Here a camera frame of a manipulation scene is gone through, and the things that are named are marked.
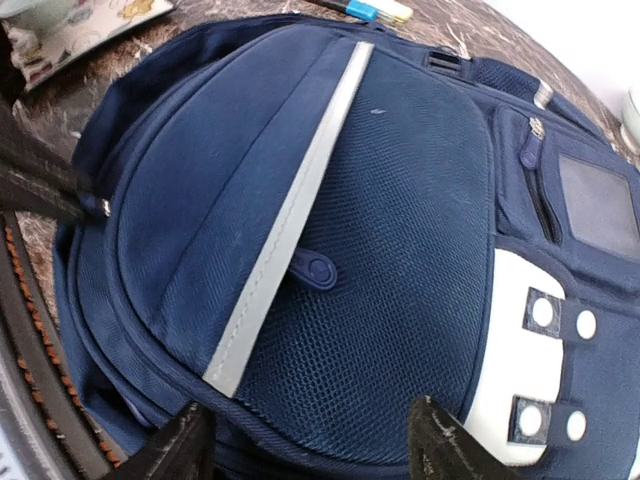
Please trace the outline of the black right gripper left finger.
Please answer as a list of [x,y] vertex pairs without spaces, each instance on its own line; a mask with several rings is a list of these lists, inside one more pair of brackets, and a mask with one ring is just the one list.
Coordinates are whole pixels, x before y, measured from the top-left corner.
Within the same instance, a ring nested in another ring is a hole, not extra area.
[[215,436],[215,414],[191,403],[103,479],[215,479]]

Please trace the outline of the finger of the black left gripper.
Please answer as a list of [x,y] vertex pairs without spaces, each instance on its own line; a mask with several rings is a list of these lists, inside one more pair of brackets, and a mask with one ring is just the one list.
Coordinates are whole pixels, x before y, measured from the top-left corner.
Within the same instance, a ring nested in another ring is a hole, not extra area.
[[26,132],[1,104],[1,209],[26,211],[63,223],[106,218],[108,201],[67,160]]

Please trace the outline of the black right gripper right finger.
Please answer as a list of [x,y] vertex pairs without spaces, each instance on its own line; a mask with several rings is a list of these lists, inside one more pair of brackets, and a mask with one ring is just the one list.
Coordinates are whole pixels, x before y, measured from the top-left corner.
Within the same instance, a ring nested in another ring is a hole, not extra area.
[[408,428],[411,479],[519,479],[429,396],[411,406]]

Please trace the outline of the navy blue student backpack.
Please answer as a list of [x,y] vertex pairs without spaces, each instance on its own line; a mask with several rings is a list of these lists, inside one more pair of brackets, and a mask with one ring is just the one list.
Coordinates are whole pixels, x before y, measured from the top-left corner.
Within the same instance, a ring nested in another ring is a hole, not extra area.
[[639,173],[563,97],[359,24],[199,25],[73,155],[56,303],[128,453],[185,405],[231,478],[405,479],[427,396],[509,471],[639,475]]

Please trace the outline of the blue capped black marker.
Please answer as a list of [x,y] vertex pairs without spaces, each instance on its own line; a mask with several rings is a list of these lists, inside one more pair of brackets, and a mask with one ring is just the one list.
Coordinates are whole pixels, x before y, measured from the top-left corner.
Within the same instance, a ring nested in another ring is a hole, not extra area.
[[366,3],[356,0],[307,0],[309,3],[318,5],[335,12],[351,16],[353,18],[373,22],[378,17],[378,10]]

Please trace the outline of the yellow highlighter pen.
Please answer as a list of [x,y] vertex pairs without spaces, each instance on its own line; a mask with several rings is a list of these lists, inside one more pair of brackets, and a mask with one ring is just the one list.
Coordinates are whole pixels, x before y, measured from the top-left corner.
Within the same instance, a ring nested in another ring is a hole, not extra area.
[[406,23],[413,16],[413,9],[395,0],[375,0],[369,4],[378,11],[379,17],[388,22]]

